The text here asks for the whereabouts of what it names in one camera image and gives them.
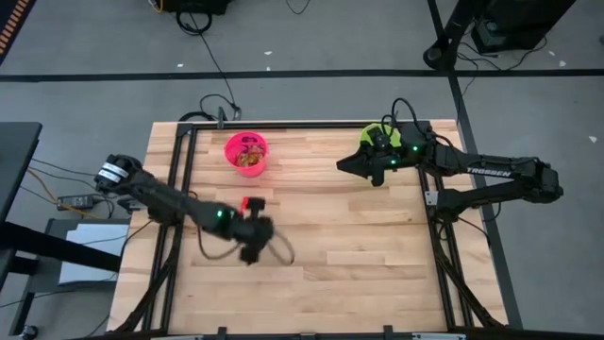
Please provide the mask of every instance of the black cable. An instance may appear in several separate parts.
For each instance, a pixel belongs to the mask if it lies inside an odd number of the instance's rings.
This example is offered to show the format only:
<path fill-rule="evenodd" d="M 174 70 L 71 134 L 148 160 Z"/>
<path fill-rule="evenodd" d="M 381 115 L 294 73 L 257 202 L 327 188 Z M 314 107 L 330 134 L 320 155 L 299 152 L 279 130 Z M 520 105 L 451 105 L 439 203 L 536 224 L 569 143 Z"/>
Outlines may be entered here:
<path fill-rule="evenodd" d="M 484 231 L 484 229 L 483 229 L 483 228 L 481 228 L 481 227 L 479 227 L 479 226 L 475 225 L 474 223 L 472 223 L 472 222 L 470 222 L 470 221 L 468 221 L 468 220 L 465 220 L 465 219 L 463 219 L 463 218 L 461 218 L 461 217 L 458 217 L 458 218 L 459 218 L 459 220 L 460 220 L 460 221 L 462 221 L 462 222 L 464 222 L 464 223 L 468 224 L 470 227 L 473 227 L 474 229 L 476 229 L 476 230 L 478 230 L 478 231 L 482 232 L 482 234 L 484 235 L 484 237 L 487 239 L 487 244 L 489 245 L 489 247 L 491 246 L 491 239 L 489 238 L 489 234 L 487 234 L 487 232 L 486 232 L 486 231 Z"/>
<path fill-rule="evenodd" d="M 241 245 L 237 244 L 234 247 L 232 247 L 231 249 L 225 251 L 222 254 L 218 254 L 218 255 L 209 255 L 206 250 L 204 249 L 204 245 L 201 242 L 201 226 L 197 226 L 197 244 L 199 245 L 199 251 L 201 251 L 201 254 L 208 260 L 212 260 L 212 261 L 216 261 L 216 260 L 222 260 L 228 256 L 230 256 L 230 254 L 234 253 L 235 251 L 237 251 L 237 249 L 239 249 L 239 247 Z"/>
<path fill-rule="evenodd" d="M 192 13 L 189 13 L 189 16 L 191 17 L 191 20 L 193 21 L 193 24 L 195 25 L 195 28 L 197 30 L 199 30 L 199 27 L 197 26 L 197 22 L 195 21 L 195 18 L 193 17 Z M 220 65 L 218 64 L 218 61 L 216 61 L 216 58 L 214 57 L 214 54 L 211 52 L 211 48 L 210 45 L 208 44 L 208 42 L 206 41 L 206 38 L 204 37 L 203 34 L 195 34 L 197 36 L 199 36 L 199 38 L 201 38 L 201 40 L 204 42 L 204 45 L 206 46 L 206 48 L 208 49 L 208 53 L 210 54 L 210 58 L 211 60 L 214 62 L 214 65 L 216 66 L 216 69 L 218 69 L 218 72 L 220 73 L 220 75 L 222 76 L 223 80 L 225 81 L 226 87 L 228 88 L 228 93 L 230 94 L 230 99 L 231 102 L 228 102 L 228 100 L 226 98 L 223 98 L 226 100 L 226 102 L 231 106 L 231 108 L 235 111 L 234 115 L 233 115 L 233 120 L 239 120 L 241 119 L 241 116 L 239 117 L 239 119 L 237 119 L 238 114 L 241 114 L 241 108 L 237 106 L 237 103 L 235 102 L 235 96 L 233 95 L 233 91 L 230 88 L 230 84 L 228 83 L 227 80 L 227 76 L 225 76 L 225 73 L 223 72 L 223 70 L 220 68 Z"/>
<path fill-rule="evenodd" d="M 394 118 L 394 123 L 396 123 L 396 112 L 394 111 L 396 109 L 396 104 L 401 101 L 403 103 L 405 103 L 405 105 L 407 105 L 407 107 L 409 108 L 409 111 L 411 113 L 411 117 L 413 118 L 413 124 L 415 125 L 415 128 L 417 128 L 417 131 L 421 134 L 424 135 L 424 137 L 428 137 L 427 134 L 421 129 L 419 128 L 419 124 L 417 122 L 417 114 L 415 114 L 415 110 L 413 109 L 413 106 L 411 105 L 411 103 L 409 102 L 409 100 L 402 98 L 402 97 L 398 97 L 397 99 L 394 100 L 392 107 L 390 108 L 390 114 L 392 115 L 392 117 Z"/>
<path fill-rule="evenodd" d="M 93 190 L 95 190 L 95 191 L 96 191 L 96 189 L 94 188 L 94 186 L 93 186 L 92 184 L 90 184 L 89 182 L 87 182 L 86 180 L 77 179 L 77 178 L 68 178 L 68 177 L 63 177 L 63 176 L 57 176 L 57 175 L 53 175 L 53 174 L 51 174 L 51 173 L 49 173 L 49 172 L 46 172 L 46 171 L 40 170 L 40 169 L 35 168 L 35 167 L 33 167 L 33 166 L 29 166 L 29 168 L 30 168 L 31 170 L 37 171 L 37 172 L 39 172 L 39 173 L 41 173 L 41 174 L 45 174 L 46 176 L 51 177 L 51 178 L 53 178 L 53 179 L 64 179 L 64 180 L 71 180 L 71 181 L 75 181 L 75 182 L 82 183 L 82 184 L 87 185 L 89 188 L 92 188 Z"/>
<path fill-rule="evenodd" d="M 473 61 L 484 61 L 484 62 L 490 64 L 491 66 L 493 66 L 497 71 L 504 71 L 499 66 L 497 66 L 497 64 L 495 64 L 494 62 L 492 62 L 488 59 L 485 59 L 485 58 L 469 58 L 468 56 L 464 55 L 462 52 L 457 53 L 457 58 L 459 58 L 461 60 L 465 60 L 465 61 L 470 61 L 472 63 L 474 63 Z"/>
<path fill-rule="evenodd" d="M 48 202 L 48 203 L 50 203 L 50 204 L 54 205 L 55 207 L 57 206 L 57 203 L 55 203 L 55 202 L 51 201 L 50 199 L 48 199 L 48 198 L 44 197 L 43 195 L 40 195 L 40 194 L 36 193 L 36 192 L 35 192 L 35 191 L 33 191 L 33 190 L 27 189 L 27 188 L 26 188 L 26 187 L 24 187 L 24 186 L 20 186 L 19 188 L 20 188 L 20 189 L 23 189 L 23 190 L 25 190 L 25 191 L 27 191 L 28 193 L 30 193 L 30 194 L 32 194 L 32 195 L 37 196 L 38 198 L 41 198 L 41 199 L 45 200 L 46 202 Z"/>
<path fill-rule="evenodd" d="M 87 182 L 86 180 L 53 175 L 53 174 L 51 174 L 49 172 L 40 170 L 40 169 L 35 168 L 33 166 L 29 166 L 29 168 L 31 170 L 37 171 L 37 172 L 39 172 L 41 174 L 45 174 L 46 176 L 51 177 L 53 179 L 71 180 L 71 181 L 75 181 L 75 182 L 78 182 L 78 183 L 85 184 L 88 187 L 92 188 L 94 191 L 96 191 L 96 189 L 94 188 L 94 186 L 92 184 L 90 184 L 89 182 Z M 101 195 L 101 194 L 93 194 L 93 195 L 94 196 L 102 196 L 103 197 L 103 199 L 101 200 L 101 202 L 104 201 L 105 203 L 107 203 L 107 209 L 108 209 L 108 217 L 107 217 L 107 219 L 111 218 L 113 216 L 113 212 L 115 211 L 115 205 L 113 204 L 113 202 L 111 202 L 106 195 Z"/>
<path fill-rule="evenodd" d="M 300 15 L 300 14 L 304 13 L 304 11 L 306 10 L 306 8 L 309 6 L 309 4 L 310 4 L 310 0 L 307 0 L 307 1 L 306 1 L 306 5 L 304 5 L 304 7 L 303 7 L 301 10 L 299 10 L 299 11 L 295 11 L 295 10 L 292 8 L 292 4 L 290 4 L 290 0 L 285 0 L 285 3 L 287 4 L 287 7 L 289 7 L 289 8 L 290 8 L 290 11 L 291 11 L 293 14 L 295 14 L 295 15 Z"/>
<path fill-rule="evenodd" d="M 204 112 L 205 114 L 209 115 L 210 117 L 214 118 L 214 120 L 218 121 L 218 117 L 216 117 L 213 114 L 209 114 L 206 113 L 206 111 L 204 110 L 204 100 L 206 100 L 207 98 L 211 98 L 211 97 L 219 97 L 222 98 L 224 101 L 226 101 L 228 103 L 228 105 L 233 109 L 234 113 L 233 113 L 233 118 L 232 120 L 240 120 L 241 119 L 241 115 L 239 115 L 239 112 L 241 111 L 241 108 L 238 107 L 237 105 L 235 105 L 235 103 L 231 103 L 230 101 L 228 101 L 228 99 L 218 93 L 212 93 L 212 94 L 206 94 L 203 97 L 201 97 L 201 99 L 199 99 L 199 109 Z"/>
<path fill-rule="evenodd" d="M 390 127 L 390 133 L 386 131 L 386 118 L 390 117 L 390 124 L 388 125 Z M 388 134 L 388 138 L 392 137 L 394 134 L 394 129 L 398 128 L 398 122 L 396 122 L 396 118 L 391 115 L 391 114 L 385 114 L 383 117 L 381 117 L 381 130 L 382 132 L 384 132 L 385 134 Z"/>
<path fill-rule="evenodd" d="M 531 49 L 530 51 L 528 51 L 527 53 L 525 53 L 524 56 L 522 56 L 522 58 L 520 59 L 520 61 L 518 61 L 515 65 L 513 65 L 512 67 L 509 67 L 506 69 L 506 71 L 511 71 L 513 69 L 515 69 L 516 67 L 520 66 L 520 64 L 522 64 L 522 62 L 525 60 L 526 57 L 529 56 L 529 54 L 533 53 L 533 52 L 537 52 L 540 51 L 542 49 L 544 49 L 544 47 L 547 45 L 547 37 L 544 36 L 544 44 L 541 47 L 535 47 L 533 49 Z"/>
<path fill-rule="evenodd" d="M 90 173 L 85 173 L 85 172 L 79 172 L 79 171 L 65 169 L 65 168 L 62 168 L 60 166 L 54 165 L 53 163 L 49 163 L 47 161 L 36 160 L 35 158 L 32 158 L 31 160 L 34 161 L 34 162 L 38 162 L 38 163 L 42 163 L 42 164 L 48 165 L 50 167 L 54 167 L 55 169 L 58 169 L 58 170 L 62 170 L 62 171 L 68 172 L 68 173 L 76 174 L 76 175 L 92 176 L 92 177 L 96 176 L 96 174 L 90 174 Z"/>
<path fill-rule="evenodd" d="M 88 335 L 84 336 L 84 337 L 91 337 L 93 336 L 96 331 L 98 331 L 98 329 L 101 328 L 101 326 L 103 326 L 103 324 L 105 323 L 105 321 L 109 320 L 109 316 L 111 315 L 111 312 L 109 312 L 109 314 L 107 314 L 107 316 L 105 316 L 105 318 L 103 319 L 103 321 L 101 321 L 101 323 L 98 324 L 98 326 L 96 326 L 96 328 L 91 331 L 90 333 L 88 333 Z"/>
<path fill-rule="evenodd" d="M 468 224 L 470 227 L 473 227 L 473 228 L 475 228 L 476 230 L 478 230 L 478 231 L 482 232 L 482 234 L 484 234 L 484 237 L 487 239 L 487 245 L 489 245 L 489 247 L 491 246 L 491 239 L 489 238 L 489 234 L 487 234 L 487 232 L 486 232 L 486 231 L 484 231 L 482 228 L 480 228 L 479 226 L 475 225 L 474 223 L 469 222 L 469 221 L 467 221 L 467 220 L 465 220 L 465 219 L 463 219 L 463 218 L 461 218 L 461 217 L 458 217 L 458 219 L 459 219 L 460 221 L 462 221 L 462 222 L 464 222 L 464 223 Z M 441 241 L 448 241 L 448 237 L 443 236 L 443 230 L 445 230 L 445 223 L 444 223 L 443 221 L 438 221 L 438 222 L 441 224 L 441 226 L 440 226 L 440 227 L 439 227 L 439 229 L 438 229 L 438 238 L 439 238 Z"/>
<path fill-rule="evenodd" d="M 477 54 L 483 56 L 483 57 L 489 57 L 489 58 L 494 58 L 495 56 L 487 56 L 487 55 L 483 55 L 481 53 L 479 53 L 478 50 L 474 49 L 472 46 L 470 46 L 470 44 L 466 43 L 466 42 L 460 42 L 460 44 L 463 44 L 465 46 L 468 46 L 472 51 L 476 52 Z M 476 63 L 476 61 L 485 61 L 488 62 L 489 64 L 491 64 L 496 70 L 498 71 L 511 71 L 513 69 L 515 69 L 516 67 L 520 66 L 522 64 L 522 62 L 525 60 L 525 58 L 533 53 L 533 52 L 537 52 L 542 50 L 545 46 L 547 45 L 547 37 L 544 36 L 544 44 L 541 47 L 535 47 L 531 50 L 529 50 L 527 53 L 525 53 L 522 58 L 513 66 L 507 68 L 507 69 L 502 69 L 499 66 L 497 66 L 495 63 L 491 62 L 490 60 L 484 59 L 484 58 L 478 58 L 478 59 L 471 59 L 468 58 L 467 56 L 465 56 L 463 53 L 458 52 L 457 57 L 461 60 L 465 60 L 465 61 L 470 61 L 474 64 L 474 66 L 476 67 L 475 70 L 475 74 L 472 76 L 472 79 L 470 79 L 470 82 L 467 83 L 467 85 L 465 85 L 465 88 L 463 89 L 463 92 L 461 92 L 461 97 L 458 99 L 458 103 L 457 103 L 457 121 L 459 122 L 460 120 L 460 109 L 461 109 L 461 99 L 463 98 L 463 96 L 467 93 L 468 88 L 470 87 L 470 85 L 474 82 L 474 80 L 476 80 L 476 76 L 478 75 L 478 71 L 479 71 L 479 66 Z"/>
<path fill-rule="evenodd" d="M 500 213 L 501 213 L 501 202 L 498 202 L 497 203 L 497 212 L 495 213 L 495 216 L 493 216 L 492 218 L 488 218 L 488 219 L 482 220 L 482 223 L 487 223 L 487 222 L 495 221 L 497 219 L 497 217 L 499 217 Z"/>
<path fill-rule="evenodd" d="M 287 248 L 288 252 L 290 253 L 290 260 L 286 261 L 275 249 L 275 247 L 273 245 L 271 245 L 270 243 L 267 245 L 268 250 L 271 252 L 271 254 L 273 254 L 273 256 L 275 256 L 275 258 L 283 265 L 292 265 L 295 262 L 295 250 L 294 250 L 294 246 L 292 245 L 292 243 L 290 242 L 290 240 L 287 239 L 287 237 L 285 237 L 282 233 L 278 232 L 277 230 L 275 230 L 275 236 L 281 240 L 281 242 L 283 242 L 283 244 L 285 245 L 285 247 Z"/>

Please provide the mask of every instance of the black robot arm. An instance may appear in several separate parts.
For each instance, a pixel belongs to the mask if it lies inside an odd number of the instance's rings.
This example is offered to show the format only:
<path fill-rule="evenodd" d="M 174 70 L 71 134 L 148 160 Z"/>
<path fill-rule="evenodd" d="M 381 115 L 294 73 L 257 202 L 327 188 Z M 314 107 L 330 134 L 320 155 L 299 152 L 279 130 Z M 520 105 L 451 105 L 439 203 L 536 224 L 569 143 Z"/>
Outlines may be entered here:
<path fill-rule="evenodd" d="M 459 192 L 444 189 L 426 192 L 430 215 L 442 222 L 455 222 L 467 208 L 485 204 L 524 199 L 532 203 L 551 203 L 563 194 L 558 173 L 550 165 L 534 157 L 508 158 L 461 152 L 452 145 L 440 144 L 427 124 L 402 123 L 400 146 L 381 143 L 389 141 L 380 127 L 368 131 L 372 143 L 362 142 L 352 156 L 337 162 L 339 170 L 372 178 L 374 186 L 384 181 L 384 171 L 421 166 L 434 177 L 458 174 L 511 179 L 510 181 Z"/>
<path fill-rule="evenodd" d="M 273 222 L 257 212 L 244 217 L 235 208 L 222 203 L 200 201 L 157 180 L 129 156 L 110 155 L 94 178 L 96 190 L 130 195 L 147 206 L 149 217 L 165 225 L 174 225 L 188 215 L 201 229 L 214 236 L 243 244 L 240 259 L 247 264 L 258 261 L 259 254 L 273 237 Z"/>
<path fill-rule="evenodd" d="M 558 173 L 537 158 L 507 158 L 473 155 L 455 147 L 433 144 L 422 161 L 432 176 L 450 177 L 457 174 L 490 176 L 511 181 L 466 192 L 443 189 L 426 192 L 430 213 L 438 220 L 455 222 L 467 208 L 524 199 L 531 203 L 551 203 L 563 194 Z"/>

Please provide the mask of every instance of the electronic device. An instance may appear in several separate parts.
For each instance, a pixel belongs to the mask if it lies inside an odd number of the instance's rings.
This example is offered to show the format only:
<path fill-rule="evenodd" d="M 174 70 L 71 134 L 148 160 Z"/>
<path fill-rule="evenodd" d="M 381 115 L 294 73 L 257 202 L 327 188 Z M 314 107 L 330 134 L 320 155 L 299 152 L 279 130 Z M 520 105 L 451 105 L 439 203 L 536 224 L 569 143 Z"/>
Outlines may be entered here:
<path fill-rule="evenodd" d="M 185 7 L 192 13 L 223 15 L 232 0 L 154 0 L 158 9 L 176 12 Z"/>
<path fill-rule="evenodd" d="M 576 0 L 492 0 L 472 29 L 480 53 L 530 50 Z"/>
<path fill-rule="evenodd" d="M 98 199 L 95 198 L 95 194 L 60 196 L 57 197 L 57 200 L 61 203 L 57 204 L 57 210 L 60 212 L 68 210 L 65 206 L 81 211 L 87 211 L 94 208 L 94 205 L 98 202 Z"/>
<path fill-rule="evenodd" d="M 558 173 L 536 157 L 511 158 L 464 153 L 448 139 L 432 131 L 428 122 L 414 119 L 412 123 L 398 123 L 393 119 L 390 127 L 383 122 L 382 119 L 381 124 L 366 128 L 368 138 L 361 138 L 354 155 L 337 162 L 339 170 L 366 179 L 371 177 L 373 186 L 383 184 L 384 171 L 413 166 L 422 167 L 434 177 L 471 174 L 510 179 L 465 192 L 455 189 L 425 192 L 428 211 L 438 221 L 455 222 L 460 213 L 470 207 L 514 199 L 551 203 L 563 195 Z"/>

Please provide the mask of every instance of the black metal frame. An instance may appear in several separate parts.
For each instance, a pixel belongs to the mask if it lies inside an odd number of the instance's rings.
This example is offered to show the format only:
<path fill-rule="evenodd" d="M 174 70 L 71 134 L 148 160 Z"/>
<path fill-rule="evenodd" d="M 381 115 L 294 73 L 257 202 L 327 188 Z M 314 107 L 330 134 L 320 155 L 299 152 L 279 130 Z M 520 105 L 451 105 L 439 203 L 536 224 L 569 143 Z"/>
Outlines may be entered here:
<path fill-rule="evenodd" d="M 372 121 L 333 121 L 333 122 L 329 122 L 329 121 L 315 121 L 315 122 L 313 122 L 313 121 L 299 121 L 299 122 L 291 121 L 291 122 L 258 122 L 258 123 L 255 123 L 255 122 L 225 122 L 224 129 L 364 128 L 370 123 L 372 123 Z M 191 184 L 191 172 L 192 172 L 192 168 L 193 168 L 193 157 L 194 157 L 197 133 L 199 133 L 202 130 L 217 129 L 217 128 L 218 128 L 218 126 L 216 123 L 210 123 L 210 122 L 197 123 L 197 124 L 181 123 L 178 125 L 178 128 L 176 130 L 174 154 L 173 154 L 173 158 L 171 161 L 170 173 L 169 173 L 169 177 L 168 177 L 168 182 L 171 185 L 175 184 L 176 172 L 178 170 L 178 161 L 179 161 L 179 156 L 180 156 L 180 150 L 181 150 L 181 146 L 184 142 L 184 137 L 189 136 L 187 159 L 186 159 L 186 163 L 185 163 L 184 178 L 183 178 L 183 183 L 182 183 L 182 190 L 187 191 L 187 190 L 189 190 L 189 186 Z M 421 169 L 418 169 L 418 171 L 419 171 L 422 191 L 429 191 L 427 174 Z M 443 181 L 441 178 L 436 178 L 435 182 L 436 182 L 437 189 L 442 189 L 444 187 Z M 154 267 L 152 268 L 152 273 L 159 272 L 159 267 L 160 267 L 159 264 L 161 263 L 162 254 L 164 253 L 165 235 L 167 234 L 167 228 L 165 228 L 165 227 L 162 227 L 162 228 L 165 229 L 166 231 L 159 233 L 158 242 L 157 242 L 158 246 L 156 247 L 156 253 L 154 256 L 154 260 L 153 260 Z M 436 225 L 430 220 L 430 218 L 428 219 L 428 230 L 430 233 L 430 240 L 431 240 L 433 251 L 435 254 L 435 263 L 436 263 L 436 270 L 437 270 L 437 276 L 438 276 L 438 282 L 439 282 L 439 289 L 441 292 L 441 298 L 442 298 L 442 303 L 443 303 L 443 308 L 444 308 L 444 313 L 445 313 L 445 323 L 446 323 L 447 329 L 452 330 L 452 329 L 456 328 L 457 326 L 456 326 L 456 322 L 455 322 L 455 316 L 453 314 L 452 301 L 451 301 L 451 296 L 450 296 L 450 292 L 449 292 L 449 286 L 447 283 L 447 275 L 445 273 L 445 270 L 440 265 L 440 263 L 438 261 L 436 261 L 437 249 L 439 247 L 440 250 L 442 251 L 442 246 L 440 245 L 441 241 L 437 234 Z M 181 232 L 182 232 L 182 225 L 180 224 L 180 225 L 176 226 L 176 234 L 175 234 L 175 238 L 174 238 L 175 243 L 173 244 L 173 247 L 176 247 L 177 249 L 179 249 L 179 247 L 180 247 L 179 235 L 181 234 Z M 454 271 L 462 279 L 460 255 L 459 255 L 459 251 L 457 249 L 457 244 L 455 241 L 455 234 L 454 234 L 453 229 L 451 228 L 450 224 L 445 225 L 445 232 L 448 237 L 447 242 L 448 242 L 448 247 L 449 247 L 449 257 L 451 259 L 451 265 L 454 268 Z M 503 253 L 496 254 L 496 255 L 494 254 L 494 257 L 495 256 L 503 256 Z M 162 313 L 161 313 L 161 324 L 160 324 L 160 328 L 159 328 L 161 331 L 164 331 L 164 332 L 167 332 L 169 330 L 170 311 L 172 308 L 172 300 L 173 300 L 173 296 L 174 296 L 174 286 L 175 286 L 175 281 L 176 281 L 176 267 L 177 267 L 177 265 L 173 268 L 173 271 L 171 272 L 171 275 L 168 277 L 167 283 L 166 283 L 167 287 L 166 287 L 166 291 L 165 291 L 165 295 L 164 295 L 164 305 L 163 305 L 163 309 L 162 309 Z M 152 276 L 150 280 L 154 281 L 156 278 L 157 277 Z M 461 310 L 462 310 L 462 314 L 463 314 L 463 325 L 472 327 L 474 325 L 474 321 L 472 318 L 472 311 L 469 308 L 466 298 L 461 293 L 460 293 L 460 302 L 461 302 Z M 148 307 L 146 314 L 144 316 L 143 331 L 151 330 L 151 320 L 153 318 L 153 313 L 154 313 L 154 306 L 153 306 L 153 304 L 151 304 Z M 396 338 L 401 337 L 401 336 L 403 338 L 411 337 L 411 333 L 394 333 L 394 332 L 392 332 L 392 335 Z M 235 338 L 235 337 L 238 338 L 239 336 L 242 336 L 243 338 L 254 338 L 254 336 L 257 336 L 258 338 L 266 338 L 266 337 L 281 338 L 281 337 L 283 337 L 283 338 L 287 338 L 287 339 L 292 339 L 292 336 L 299 336 L 299 334 L 230 335 L 229 338 Z M 366 339 L 374 339 L 374 338 L 383 339 L 384 333 L 320 334 L 320 336 L 321 336 L 321 338 L 329 338 L 329 339 L 330 338 L 337 339 L 337 338 L 343 338 L 343 337 L 350 338 L 351 336 L 353 336 L 355 338 L 359 338 L 359 339 L 361 339 L 361 338 L 363 338 L 363 339 L 364 338 L 366 338 Z"/>
<path fill-rule="evenodd" d="M 274 128 L 364 128 L 368 124 L 373 123 L 373 121 L 289 121 L 289 122 L 225 122 L 223 129 L 274 129 Z M 195 151 L 196 144 L 196 136 L 197 133 L 203 130 L 215 130 L 218 129 L 218 125 L 213 122 L 207 123 L 180 123 L 178 124 L 175 147 L 173 154 L 171 167 L 170 167 L 170 175 L 169 179 L 173 179 L 176 177 L 176 172 L 178 170 L 178 160 L 180 155 L 180 148 L 183 143 L 184 137 L 189 136 L 189 143 L 187 149 L 187 160 L 185 162 L 184 169 L 184 178 L 182 183 L 182 190 L 188 190 L 191 184 L 191 172 L 193 169 L 193 157 Z M 464 138 L 465 142 L 473 143 L 473 139 L 468 139 L 466 136 Z M 421 168 L 418 168 L 418 176 L 420 179 L 420 185 L 422 191 L 429 191 L 428 185 L 428 174 Z M 435 187 L 437 190 L 443 189 L 445 186 L 443 184 L 443 179 L 440 177 L 434 178 Z M 550 332 L 550 331 L 524 331 L 522 330 L 522 325 L 518 323 L 514 323 L 514 320 L 519 320 L 519 315 L 514 314 L 517 313 L 517 305 L 515 303 L 515 298 L 513 295 L 505 295 L 506 292 L 502 290 L 502 297 L 504 300 L 504 305 L 506 307 L 506 312 L 508 314 L 508 319 L 510 321 L 509 327 L 503 328 L 498 327 L 499 325 L 495 322 L 492 322 L 492 319 L 488 314 L 477 313 L 476 310 L 472 310 L 470 306 L 474 305 L 478 308 L 481 308 L 479 301 L 474 297 L 471 290 L 465 285 L 463 281 L 463 273 L 461 270 L 461 260 L 459 251 L 457 248 L 457 243 L 455 240 L 455 233 L 450 224 L 445 224 L 445 234 L 447 236 L 447 245 L 448 245 L 448 256 L 445 254 L 443 246 L 441 244 L 440 237 L 438 235 L 436 223 L 428 216 L 428 206 L 426 205 L 426 214 L 428 218 L 428 232 L 430 235 L 430 241 L 432 244 L 432 251 L 434 254 L 434 260 L 436 264 L 437 271 L 437 279 L 439 282 L 439 290 L 441 293 L 441 300 L 443 303 L 443 311 L 445 314 L 445 324 L 447 331 L 450 335 L 454 336 L 454 334 L 465 334 L 463 337 L 459 339 L 464 339 L 465 336 L 469 336 L 470 338 L 478 338 L 478 339 L 512 339 L 516 337 L 522 337 L 525 339 L 601 339 L 604 337 L 600 337 L 598 335 L 591 334 L 574 334 L 574 333 L 560 333 L 560 332 Z M 496 232 L 496 222 L 490 224 L 492 229 L 495 229 Z M 182 232 L 182 224 L 176 226 L 175 232 L 175 244 L 173 247 L 180 247 L 180 235 Z M 502 251 L 500 251 L 501 244 L 500 239 L 498 237 L 493 237 L 491 233 L 489 233 L 491 238 L 491 250 L 492 256 L 495 263 L 495 269 L 497 270 L 499 284 L 501 286 L 501 282 L 509 282 L 509 272 L 507 266 L 505 268 L 497 268 L 498 265 L 505 265 L 505 258 Z M 161 240 L 158 241 L 158 244 L 165 245 L 165 239 L 163 242 Z M 156 255 L 159 255 L 159 260 L 154 259 L 154 264 L 160 264 L 161 262 L 161 254 L 163 254 L 163 247 L 156 248 Z M 446 263 L 443 262 L 443 255 L 446 256 Z M 169 322 L 170 322 L 170 311 L 172 308 L 172 300 L 174 296 L 174 287 L 176 281 L 176 267 L 174 266 L 171 275 L 167 280 L 167 289 L 165 290 L 164 295 L 164 306 L 161 314 L 161 324 L 159 329 L 151 330 L 150 329 L 150 321 L 148 326 L 143 324 L 143 332 L 163 332 L 168 334 L 169 332 Z M 458 326 L 455 321 L 455 316 L 453 313 L 451 293 L 449 292 L 448 280 L 451 280 L 458 289 L 458 293 L 460 296 L 461 302 L 461 312 L 463 316 L 463 326 Z M 477 316 L 480 323 L 485 328 L 476 328 L 474 327 L 473 314 Z M 148 317 L 149 320 L 153 317 L 153 306 L 150 306 L 147 309 L 147 313 L 145 317 Z M 131 333 L 131 336 L 140 336 L 139 333 Z M 108 334 L 105 335 L 104 339 L 113 338 L 112 336 L 118 336 L 118 334 Z M 227 336 L 227 328 L 220 327 L 216 334 L 203 334 L 204 339 L 211 340 L 226 340 L 228 339 L 241 339 L 241 340 L 260 340 L 260 339 L 271 339 L 271 340 L 313 340 L 313 339 L 325 339 L 325 340 L 344 340 L 344 339 L 419 339 L 421 337 L 428 338 L 426 333 L 419 332 L 394 332 L 392 326 L 384 325 L 384 332 L 375 332 L 375 333 L 313 333 L 313 334 L 230 334 Z"/>

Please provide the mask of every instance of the wooden table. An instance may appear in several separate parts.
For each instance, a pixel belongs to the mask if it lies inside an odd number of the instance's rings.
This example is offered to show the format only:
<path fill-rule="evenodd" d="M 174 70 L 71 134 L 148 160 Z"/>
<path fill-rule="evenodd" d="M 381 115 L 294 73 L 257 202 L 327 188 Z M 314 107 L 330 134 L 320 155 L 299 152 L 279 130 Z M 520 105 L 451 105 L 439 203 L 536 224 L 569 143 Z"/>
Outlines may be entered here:
<path fill-rule="evenodd" d="M 461 148 L 454 121 L 431 124 Z M 388 172 L 385 184 L 374 188 L 369 180 L 335 166 L 357 150 L 358 129 L 258 130 L 269 143 L 267 169 L 258 178 L 242 178 L 223 156 L 223 145 L 236 132 L 199 132 L 191 188 L 201 199 L 236 207 L 243 196 L 264 196 L 265 214 L 293 243 L 296 261 L 280 265 L 268 251 L 252 266 L 236 255 L 208 261 L 199 251 L 196 228 L 187 221 L 169 333 L 215 334 L 219 326 L 229 333 L 382 332 L 383 325 L 393 325 L 395 332 L 445 330 L 417 170 Z M 176 123 L 156 123 L 144 162 L 164 181 L 175 133 Z M 186 144 L 177 182 L 182 181 Z M 468 176 L 445 178 L 445 186 L 472 188 Z M 462 217 L 481 224 L 478 211 L 468 210 Z M 145 212 L 135 213 L 130 232 L 146 221 Z M 468 286 L 505 323 L 484 235 L 463 223 L 454 229 Z M 125 320 L 147 288 L 157 233 L 158 226 L 152 225 L 126 247 L 109 330 Z M 231 246 L 202 236 L 210 253 Z M 461 324 L 457 293 L 449 286 Z M 159 326 L 162 302 L 160 292 L 154 327 Z"/>

